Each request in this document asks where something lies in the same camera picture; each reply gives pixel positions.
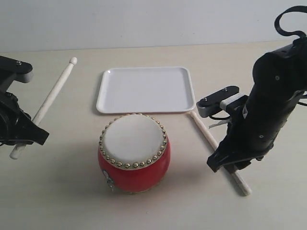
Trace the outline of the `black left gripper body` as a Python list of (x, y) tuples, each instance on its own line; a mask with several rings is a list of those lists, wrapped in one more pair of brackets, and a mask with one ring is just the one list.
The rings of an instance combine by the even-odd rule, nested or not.
[(16, 144), (31, 144), (31, 141), (21, 139), (18, 122), (31, 116), (25, 113), (18, 104), (18, 98), (10, 92), (0, 93), (0, 145), (14, 146)]

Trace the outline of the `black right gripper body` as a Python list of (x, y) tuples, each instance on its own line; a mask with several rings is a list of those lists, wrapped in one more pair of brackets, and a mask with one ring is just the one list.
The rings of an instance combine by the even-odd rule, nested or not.
[(235, 111), (222, 148), (236, 151), (249, 162), (261, 159), (305, 92), (303, 52), (269, 52), (253, 67), (254, 86), (243, 106)]

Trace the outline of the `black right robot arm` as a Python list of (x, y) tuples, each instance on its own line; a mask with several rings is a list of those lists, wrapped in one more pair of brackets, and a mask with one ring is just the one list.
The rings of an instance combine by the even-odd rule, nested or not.
[(307, 90), (307, 41), (267, 52), (254, 64), (254, 85), (237, 108), (224, 105), (231, 120), (225, 138), (207, 159), (213, 172), (242, 170), (252, 159), (261, 161)]

